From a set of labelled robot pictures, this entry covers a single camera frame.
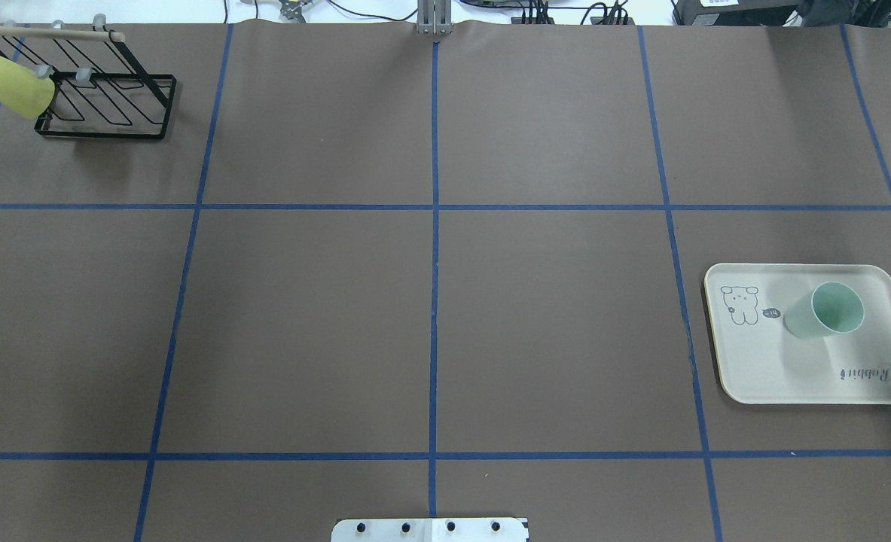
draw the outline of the green cup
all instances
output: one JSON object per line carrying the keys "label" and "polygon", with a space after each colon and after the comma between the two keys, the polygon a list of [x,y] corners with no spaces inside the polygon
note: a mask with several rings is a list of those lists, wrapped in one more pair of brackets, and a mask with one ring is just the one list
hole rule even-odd
{"label": "green cup", "polygon": [[824,282],[790,306],[783,323],[800,339],[846,335],[864,323],[864,303],[848,285]]}

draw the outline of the cable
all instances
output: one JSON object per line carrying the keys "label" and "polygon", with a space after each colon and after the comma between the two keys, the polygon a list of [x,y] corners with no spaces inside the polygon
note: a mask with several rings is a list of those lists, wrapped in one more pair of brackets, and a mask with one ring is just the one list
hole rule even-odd
{"label": "cable", "polygon": [[[515,0],[515,3],[519,4],[522,10],[522,24],[552,24],[552,19],[549,17],[548,0],[545,0],[545,2],[542,0],[529,0],[528,8],[523,6],[518,0]],[[514,6],[476,6],[474,4],[469,4],[469,6],[484,9],[515,9]]]}
{"label": "cable", "polygon": [[670,0],[670,4],[673,5],[673,22],[675,22],[679,26],[682,26],[683,19],[679,16],[679,11],[676,10],[676,0]]}
{"label": "cable", "polygon": [[404,22],[410,20],[411,17],[414,17],[414,15],[418,13],[418,10],[415,9],[415,11],[411,11],[410,14],[404,15],[404,17],[400,18],[400,20],[397,20],[397,18],[386,17],[386,15],[360,14],[358,11],[352,11],[348,8],[339,6],[339,4],[335,2],[335,0],[328,0],[328,3],[332,4],[332,6],[335,6],[339,10],[345,11],[346,14],[358,15],[358,17],[375,18],[375,20],[390,20],[392,22]]}
{"label": "cable", "polygon": [[582,15],[582,20],[579,21],[579,26],[582,26],[582,25],[586,24],[586,17],[589,17],[589,14],[590,14],[590,13],[593,13],[593,10],[594,10],[594,9],[597,9],[597,8],[600,7],[600,6],[603,7],[603,18],[606,18],[606,15],[607,15],[607,13],[608,13],[607,10],[609,9],[609,6],[606,6],[606,5],[605,5],[604,3],[602,3],[602,2],[597,2],[596,4],[592,4],[592,6],[590,6],[589,8],[587,8],[587,10],[586,10],[586,14]]}
{"label": "cable", "polygon": [[[475,0],[459,0],[459,3],[465,4],[466,6],[469,6],[470,8],[480,8],[482,10],[517,10],[518,9],[518,7],[515,7],[515,6],[483,6],[480,4],[473,4],[474,1]],[[587,10],[587,8],[584,8],[582,6],[549,6],[548,9],[551,9],[551,10],[584,10],[584,11]]]}
{"label": "cable", "polygon": [[608,25],[624,25],[629,22],[629,13],[624,10],[623,6],[627,4],[629,0],[624,0],[623,3],[620,3],[620,0],[616,0],[613,5],[609,8],[609,13],[606,14],[606,17],[603,20],[599,21],[598,24],[608,24]]}

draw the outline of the metal bracket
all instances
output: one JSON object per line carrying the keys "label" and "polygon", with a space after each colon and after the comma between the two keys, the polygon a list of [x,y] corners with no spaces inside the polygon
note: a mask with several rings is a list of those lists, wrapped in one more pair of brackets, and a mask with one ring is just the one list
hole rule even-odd
{"label": "metal bracket", "polygon": [[287,20],[297,20],[300,23],[307,22],[301,13],[301,8],[307,3],[307,0],[281,0],[281,17]]}
{"label": "metal bracket", "polygon": [[623,20],[624,20],[623,24],[618,24],[618,22],[615,22],[615,20],[613,20],[613,22],[609,22],[608,20],[603,21],[603,17],[590,17],[590,21],[592,22],[592,24],[600,25],[600,26],[623,26],[623,25],[635,26],[636,25],[635,22],[632,20],[632,17],[629,17],[629,15],[627,15],[626,17],[620,17],[620,18],[623,18]]}
{"label": "metal bracket", "polygon": [[419,34],[452,34],[452,0],[418,0]]}
{"label": "metal bracket", "polygon": [[342,520],[331,542],[529,542],[529,520],[520,518],[443,518]]}

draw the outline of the white tray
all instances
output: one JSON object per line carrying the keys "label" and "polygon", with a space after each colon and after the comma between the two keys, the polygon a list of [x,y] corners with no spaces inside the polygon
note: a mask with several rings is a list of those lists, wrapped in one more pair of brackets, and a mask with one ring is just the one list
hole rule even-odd
{"label": "white tray", "polygon": [[[864,324],[849,335],[797,339],[783,326],[783,313],[831,281],[857,292]],[[703,286],[720,383],[733,399],[891,404],[891,278],[883,269],[718,263],[706,271]]]}

